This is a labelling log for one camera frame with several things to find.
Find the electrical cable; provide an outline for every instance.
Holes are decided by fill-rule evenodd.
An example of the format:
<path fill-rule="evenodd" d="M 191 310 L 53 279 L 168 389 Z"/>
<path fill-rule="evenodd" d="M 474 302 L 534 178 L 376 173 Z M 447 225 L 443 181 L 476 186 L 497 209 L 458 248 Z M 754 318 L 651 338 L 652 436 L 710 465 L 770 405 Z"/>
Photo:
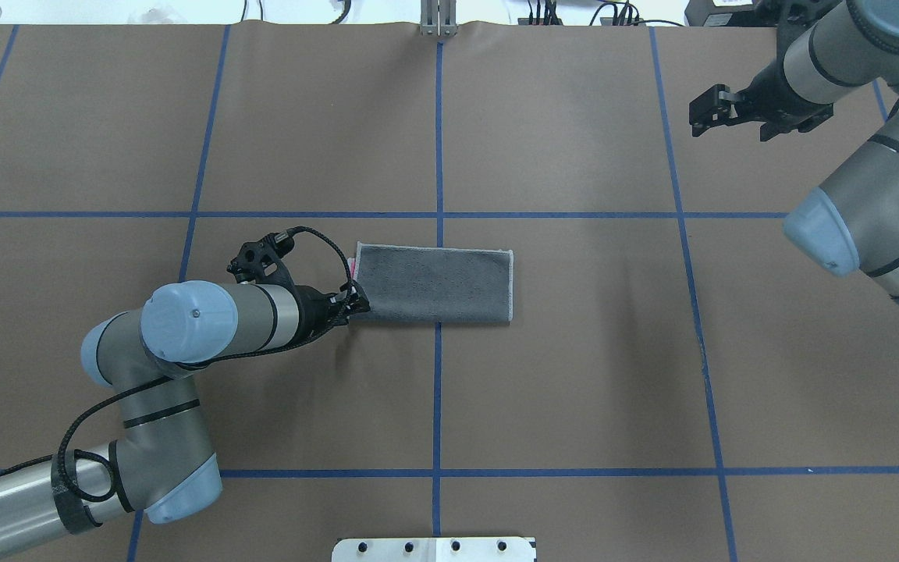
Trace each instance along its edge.
<path fill-rule="evenodd" d="M 678 25 L 678 27 L 685 27 L 685 25 L 682 25 L 682 24 L 678 23 L 677 21 L 671 21 L 671 20 L 636 20 L 629 25 L 639 25 L 641 23 L 670 23 L 671 25 Z"/>
<path fill-rule="evenodd" d="M 72 437 L 75 436 L 75 431 L 78 429 L 78 426 L 82 425 L 82 422 L 87 420 L 89 418 L 89 416 L 95 414 L 96 412 L 102 410 L 103 408 L 105 408 L 111 404 L 115 404 L 115 403 L 121 401 L 122 399 L 127 398 L 128 396 L 137 394 L 139 392 L 143 392 L 150 388 L 155 388 L 156 386 L 159 386 L 159 385 L 163 385 L 163 384 L 167 383 L 168 381 L 171 381 L 171 379 L 168 377 L 160 377 L 153 381 L 146 382 L 140 386 L 135 386 L 134 388 L 132 388 L 130 390 L 122 391 L 119 394 L 115 394 L 115 395 L 107 398 L 106 400 L 103 400 L 102 402 L 100 402 L 99 404 L 96 404 L 92 408 L 89 408 L 85 412 L 82 412 L 82 415 L 75 418 L 75 421 L 72 422 L 71 426 L 68 427 L 68 431 L 65 431 L 65 436 L 61 438 L 61 445 L 58 446 L 58 454 L 57 454 L 58 477 L 60 477 L 61 483 L 66 488 L 68 488 L 72 492 L 72 494 L 75 494 L 78 498 L 83 499 L 85 501 L 99 503 L 99 502 L 104 502 L 104 501 L 110 499 L 111 497 L 113 497 L 113 494 L 117 493 L 117 475 L 115 475 L 115 472 L 113 471 L 113 465 L 110 464 L 110 462 L 108 460 L 104 459 L 103 456 L 97 455 L 96 453 L 82 451 L 82 455 L 83 455 L 82 458 L 96 461 L 99 464 L 103 465 L 103 467 L 106 468 L 106 471 L 110 475 L 110 489 L 107 490 L 107 492 L 105 494 L 103 494 L 102 496 L 96 496 L 96 495 L 86 492 L 82 488 L 79 488 L 78 485 L 75 484 L 75 482 L 72 480 L 71 476 L 68 474 L 68 467 L 66 466 L 68 463 L 65 462 L 65 456 L 67 456 L 67 454 L 68 454 L 68 443 L 70 443 L 72 440 Z"/>
<path fill-rule="evenodd" d="M 329 246 L 332 247 L 333 250 L 335 250 L 335 253 L 339 255 L 339 259 L 342 260 L 342 267 L 346 271 L 346 298 L 343 299 L 343 301 L 342 301 L 342 310 L 348 309 L 350 303 L 352 303 L 352 301 L 353 301 L 353 272 L 349 270 L 349 260 L 346 259 L 346 254 L 343 253 L 342 248 L 339 248 L 339 245 L 336 244 L 335 242 L 332 242 L 332 240 L 329 239 L 328 236 L 321 234 L 321 232 L 314 230 L 310 226 L 298 226 L 295 228 L 290 228 L 289 230 L 286 231 L 286 233 L 288 233 L 290 236 L 295 236 L 302 232 L 314 234 L 315 236 L 317 236 L 317 238 L 322 239 L 322 241 L 324 241 L 325 244 L 328 244 Z M 343 320 L 343 317 L 336 316 L 335 318 L 332 318 L 332 320 L 329 320 L 328 324 L 325 324 L 325 327 L 322 328 L 322 330 L 318 331 L 317 333 L 311 334 L 310 337 L 308 337 L 307 339 L 304 339 L 303 341 L 299 341 L 296 343 L 288 344 L 288 345 L 285 345 L 282 347 L 277 347 L 274 349 L 263 349 L 260 351 L 249 351 L 246 353 L 236 353 L 234 355 L 224 355 L 221 357 L 215 357 L 213 359 L 208 359 L 208 360 L 200 362 L 200 363 L 184 363 L 181 365 L 188 369 L 203 369 L 204 367 L 207 367 L 211 364 L 217 363 L 219 361 L 228 360 L 228 359 L 244 359 L 246 357 L 260 357 L 261 355 L 270 355 L 272 353 L 290 351 L 292 349 L 304 347 L 304 345 L 308 345 L 309 343 L 313 343 L 314 341 L 318 341 L 318 339 L 320 339 L 322 336 L 329 333 L 329 331 L 331 331 L 332 328 L 335 328 L 336 323 L 338 323 L 339 320 Z"/>
<path fill-rule="evenodd" d="M 596 8 L 595 14 L 592 14 L 592 21 L 588 22 L 588 27 L 592 27 L 592 25 L 595 24 L 595 18 L 599 17 L 599 12 L 602 11 L 602 8 L 607 6 L 613 7 L 613 19 L 617 17 L 617 12 L 620 11 L 620 7 L 618 7 L 615 2 L 603 2 L 602 4 L 599 4 L 598 8 Z"/>
<path fill-rule="evenodd" d="M 896 102 L 894 102 L 893 107 L 890 108 L 890 113 L 887 115 L 887 121 L 891 120 L 894 115 L 899 111 L 899 98 L 897 98 Z"/>
<path fill-rule="evenodd" d="M 630 2 L 603 2 L 596 8 L 595 14 L 592 14 L 592 20 L 588 22 L 589 26 L 595 25 L 595 19 L 599 18 L 602 8 L 607 6 L 613 7 L 613 24 L 611 25 L 634 25 L 634 21 L 638 21 L 638 18 L 640 17 L 640 10 Z"/>
<path fill-rule="evenodd" d="M 75 449 L 73 451 L 76 459 L 93 461 L 93 462 L 97 462 L 97 463 L 103 465 L 103 468 L 106 469 L 107 474 L 109 474 L 109 476 L 110 476 L 110 488 L 109 488 L 109 490 L 107 490 L 107 492 L 105 494 L 100 495 L 100 496 L 89 494 L 85 490 L 79 488 L 75 484 L 75 482 L 72 480 L 71 476 L 68 474 L 68 467 L 66 466 L 67 463 L 64 462 L 64 458 L 68 454 L 68 444 L 69 444 L 69 442 L 71 442 L 72 436 L 75 435 L 75 431 L 78 429 L 78 427 L 82 424 L 82 422 L 84 422 L 86 419 L 88 419 L 89 416 L 91 416 L 92 414 L 95 414 L 99 410 L 102 410 L 103 408 L 109 406 L 110 404 L 119 402 L 120 400 L 127 398 L 128 396 L 137 394 L 138 392 L 143 392 L 147 389 L 154 388 L 161 384 L 165 384 L 168 381 L 171 381 L 171 379 L 168 377 L 161 377 L 161 378 L 155 379 L 153 381 L 147 382 L 145 384 L 142 384 L 140 386 L 136 386 L 130 390 L 125 390 L 124 392 L 121 392 L 120 394 L 117 394 L 111 398 L 107 398 L 106 400 L 103 400 L 99 404 L 96 404 L 92 408 L 89 408 L 88 410 L 83 412 L 82 415 L 80 415 L 78 418 L 75 419 L 74 422 L 72 422 L 72 425 L 69 426 L 68 431 L 65 431 L 65 436 L 61 440 L 61 446 L 58 447 L 58 453 L 56 456 L 55 455 L 46 455 L 43 457 L 38 457 L 36 459 L 28 460 L 26 462 L 22 462 L 15 466 L 11 466 L 5 470 L 0 471 L 0 477 L 7 476 L 8 474 L 12 474 L 14 472 L 19 472 L 20 470 L 23 470 L 24 468 L 29 468 L 31 466 L 38 465 L 40 463 L 45 463 L 45 462 L 51 461 L 52 459 L 54 459 L 56 457 L 58 459 L 61 459 L 61 461 L 58 463 L 58 476 L 61 479 L 61 483 L 64 484 L 64 486 L 66 488 L 68 488 L 72 492 L 72 494 L 75 494 L 80 499 L 83 499 L 83 500 L 86 500 L 89 502 L 95 502 L 95 503 L 104 502 L 104 501 L 110 499 L 111 497 L 113 497 L 113 494 L 115 494 L 115 492 L 117 492 L 117 475 L 115 475 L 115 471 L 113 470 L 113 465 L 110 463 L 110 461 L 106 457 L 96 454 L 96 453 L 93 453 L 93 452 L 90 452 L 90 451 L 82 451 L 82 449 Z"/>
<path fill-rule="evenodd" d="M 342 3 L 342 14 L 339 15 L 338 18 L 335 18 L 335 21 L 332 21 L 329 25 L 338 25 L 342 23 L 343 20 L 346 19 L 346 16 L 349 15 L 349 11 L 353 8 L 353 0 L 343 0 Z"/>

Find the cable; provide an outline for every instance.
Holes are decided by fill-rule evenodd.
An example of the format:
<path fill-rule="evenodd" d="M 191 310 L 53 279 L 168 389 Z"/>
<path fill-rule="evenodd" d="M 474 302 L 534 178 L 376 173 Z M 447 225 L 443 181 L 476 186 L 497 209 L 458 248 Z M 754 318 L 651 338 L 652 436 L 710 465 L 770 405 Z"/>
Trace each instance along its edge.
<path fill-rule="evenodd" d="M 845 5 L 848 7 L 848 14 L 852 16 L 852 23 L 859 29 L 859 33 L 861 33 L 863 37 L 872 43 L 874 47 L 877 47 L 877 49 L 899 56 L 899 47 L 885 42 L 872 30 L 863 15 L 859 13 L 858 0 L 847 0 Z"/>
<path fill-rule="evenodd" d="M 671 20 L 636 20 L 629 25 L 639 25 L 641 23 L 670 23 L 671 25 L 678 25 L 678 27 L 685 27 L 685 25 L 682 25 L 682 24 L 678 23 L 677 21 L 671 21 Z"/>
<path fill-rule="evenodd" d="M 353 0 L 343 0 L 342 3 L 342 15 L 339 15 L 338 18 L 334 22 L 331 22 L 331 25 L 338 25 L 342 23 L 343 20 L 346 19 L 346 16 L 349 15 L 349 11 L 353 9 Z"/>
<path fill-rule="evenodd" d="M 893 107 L 890 108 L 890 114 L 887 115 L 887 121 L 891 120 L 894 115 L 899 111 L 899 98 L 897 98 L 896 102 L 893 104 Z"/>
<path fill-rule="evenodd" d="M 79 488 L 72 481 L 70 475 L 68 474 L 68 467 L 65 466 L 67 463 L 65 463 L 63 459 L 65 458 L 65 455 L 68 454 L 68 443 L 71 441 L 71 438 L 75 434 L 75 430 L 78 429 L 78 426 L 81 425 L 82 422 L 84 422 L 89 416 L 91 416 L 92 414 L 95 414 L 96 412 L 98 412 L 99 410 L 102 410 L 103 408 L 109 406 L 110 404 L 113 404 L 114 402 L 119 402 L 120 400 L 127 398 L 128 396 L 131 396 L 133 394 L 137 394 L 138 392 L 142 392 L 149 388 L 154 388 L 158 385 L 165 384 L 170 380 L 171 380 L 170 378 L 161 377 L 159 379 L 155 379 L 153 381 L 147 382 L 143 385 L 136 386 L 130 390 L 121 392 L 120 394 L 117 394 L 117 395 L 113 396 L 112 398 L 108 398 L 108 399 L 100 402 L 99 404 L 96 404 L 92 408 L 89 408 L 88 410 L 83 412 L 82 415 L 79 416 L 78 419 L 76 419 L 72 423 L 72 425 L 68 428 L 68 431 L 65 432 L 65 436 L 61 440 L 61 446 L 58 448 L 58 453 L 57 453 L 57 458 L 61 459 L 61 462 L 58 463 L 58 476 L 61 478 L 61 483 L 63 483 L 66 488 L 71 490 L 72 494 L 75 494 L 76 496 L 78 496 L 79 498 L 81 498 L 83 500 L 97 503 L 97 502 L 104 502 L 104 501 L 110 499 L 111 497 L 113 497 L 113 494 L 115 494 L 115 492 L 117 492 L 117 475 L 115 475 L 115 472 L 113 470 L 113 465 L 110 464 L 110 461 L 102 455 L 99 455 L 99 454 L 96 454 L 96 453 L 93 453 L 90 451 L 82 451 L 82 449 L 75 449 L 73 451 L 75 458 L 93 461 L 93 462 L 97 462 L 97 463 L 103 465 L 103 468 L 106 469 L 107 474 L 109 474 L 109 476 L 110 476 L 110 489 L 107 490 L 107 492 L 105 494 L 103 494 L 102 496 L 94 496 L 92 494 L 86 493 L 85 490 Z M 45 455 L 43 457 L 38 457 L 35 459 L 28 460 L 26 462 L 18 463 L 15 466 L 11 466 L 5 470 L 1 470 L 0 478 L 2 476 L 7 476 L 8 474 L 12 474 L 14 472 L 19 472 L 20 470 L 23 470 L 24 468 L 29 468 L 31 466 L 36 466 L 40 463 L 48 462 L 54 458 L 55 458 L 55 455 Z"/>
<path fill-rule="evenodd" d="M 603 2 L 596 8 L 595 14 L 592 14 L 592 21 L 588 22 L 589 26 L 595 25 L 595 19 L 599 18 L 599 12 L 607 6 L 613 7 L 613 25 L 634 25 L 634 21 L 640 17 L 640 10 L 630 2 Z"/>
<path fill-rule="evenodd" d="M 82 422 L 88 419 L 89 416 L 95 414 L 96 412 L 102 410 L 110 404 L 119 402 L 122 399 L 127 398 L 128 396 L 137 394 L 138 392 L 143 392 L 147 389 L 155 388 L 156 386 L 165 384 L 168 381 L 171 381 L 171 379 L 168 377 L 161 377 L 140 386 L 135 386 L 130 390 L 122 391 L 120 394 L 111 396 L 110 398 L 103 400 L 99 404 L 96 404 L 92 408 L 89 408 L 85 412 L 82 412 L 81 416 L 75 418 L 75 421 L 72 422 L 72 425 L 68 428 L 68 431 L 65 431 L 65 436 L 61 438 L 61 445 L 58 447 L 57 454 L 58 477 L 60 477 L 61 483 L 64 484 L 64 486 L 68 488 L 72 492 L 72 494 L 75 494 L 78 498 L 85 501 L 99 503 L 110 499 L 111 497 L 113 497 L 113 494 L 117 493 L 117 475 L 115 475 L 115 472 L 113 471 L 113 465 L 111 465 L 105 457 L 97 455 L 96 453 L 82 451 L 81 456 L 79 456 L 79 451 L 75 451 L 76 458 L 92 460 L 98 462 L 99 464 L 103 465 L 104 468 L 106 468 L 106 472 L 110 475 L 110 489 L 107 490 L 107 492 L 102 496 L 96 496 L 86 492 L 82 488 L 79 488 L 78 485 L 75 484 L 74 481 L 72 481 L 71 476 L 68 474 L 68 467 L 66 466 L 68 463 L 65 462 L 65 455 L 68 454 L 68 443 L 71 442 L 72 437 L 75 435 L 75 431 L 78 429 L 78 426 L 82 425 Z"/>
<path fill-rule="evenodd" d="M 36 459 L 28 460 L 26 462 L 18 463 L 16 466 L 10 466 L 9 468 L 7 468 L 5 470 L 1 470 L 0 476 L 12 474 L 13 472 L 19 472 L 20 470 L 23 470 L 24 468 L 29 468 L 31 466 L 38 465 L 42 462 L 47 462 L 53 458 L 54 458 L 54 455 L 46 455 L 43 457 L 38 457 Z"/>
<path fill-rule="evenodd" d="M 613 7 L 613 19 L 617 18 L 617 12 L 620 11 L 620 7 L 618 7 L 615 2 L 603 2 L 602 4 L 599 4 L 598 8 L 596 8 L 595 14 L 592 14 L 592 21 L 588 22 L 588 27 L 592 27 L 592 25 L 595 24 L 595 18 L 599 17 L 599 12 L 602 11 L 602 8 L 607 6 Z"/>
<path fill-rule="evenodd" d="M 332 240 L 329 239 L 328 236 L 321 234 L 321 232 L 314 230 L 310 226 L 293 227 L 286 231 L 286 233 L 288 233 L 290 236 L 295 236 L 302 232 L 314 234 L 315 236 L 317 236 L 317 238 L 321 238 L 322 241 L 325 242 L 325 244 L 328 244 L 329 246 L 332 247 L 333 250 L 335 250 L 335 253 L 339 255 L 339 259 L 342 260 L 342 267 L 346 271 L 346 287 L 347 287 L 346 288 L 346 298 L 343 299 L 343 301 L 342 301 L 342 309 L 343 310 L 348 309 L 350 303 L 352 303 L 352 301 L 353 301 L 353 272 L 349 270 L 349 260 L 346 259 L 346 254 L 343 253 L 342 248 L 339 248 L 339 245 L 336 244 L 335 242 L 332 242 Z M 304 347 L 304 345 L 308 345 L 309 343 L 318 341 L 318 339 L 320 339 L 322 336 L 329 333 L 329 331 L 331 331 L 332 328 L 335 328 L 336 323 L 339 322 L 340 319 L 342 319 L 342 317 L 340 317 L 340 316 L 336 316 L 335 318 L 332 318 L 332 320 L 329 320 L 328 324 L 325 324 L 325 328 L 322 328 L 321 331 L 318 331 L 315 334 L 311 334 L 311 337 L 304 339 L 303 341 L 300 341 L 300 342 L 292 343 L 292 344 L 285 345 L 282 347 L 277 347 L 274 349 L 263 349 L 260 351 L 249 351 L 246 353 L 236 353 L 234 355 L 224 355 L 221 357 L 215 357 L 213 359 L 208 359 L 201 363 L 185 363 L 185 364 L 181 364 L 181 366 L 186 367 L 188 369 L 199 370 L 199 369 L 203 369 L 204 367 L 207 367 L 211 364 L 217 363 L 219 361 L 228 360 L 228 359 L 244 359 L 246 357 L 260 357 L 261 355 L 270 355 L 272 353 L 290 351 L 292 349 Z"/>

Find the white metal plate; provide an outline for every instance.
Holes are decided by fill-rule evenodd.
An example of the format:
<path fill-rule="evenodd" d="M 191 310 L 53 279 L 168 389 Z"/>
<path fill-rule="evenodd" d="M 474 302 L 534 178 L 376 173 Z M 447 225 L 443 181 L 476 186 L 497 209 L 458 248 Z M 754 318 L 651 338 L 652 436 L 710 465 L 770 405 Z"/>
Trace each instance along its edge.
<path fill-rule="evenodd" d="M 535 562 L 536 539 L 528 537 L 345 539 L 339 541 L 339 544 L 332 549 L 332 562 L 392 561 Z"/>

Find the metal bracket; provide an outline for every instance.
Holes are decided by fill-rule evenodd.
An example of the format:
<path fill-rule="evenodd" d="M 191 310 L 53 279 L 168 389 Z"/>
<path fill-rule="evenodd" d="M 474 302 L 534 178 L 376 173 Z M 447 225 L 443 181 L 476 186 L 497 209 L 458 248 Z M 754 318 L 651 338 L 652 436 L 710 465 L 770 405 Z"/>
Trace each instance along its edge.
<path fill-rule="evenodd" d="M 532 537 L 345 539 L 332 562 L 536 562 Z"/>
<path fill-rule="evenodd" d="M 429 37 L 457 35 L 457 0 L 421 0 L 418 29 Z"/>

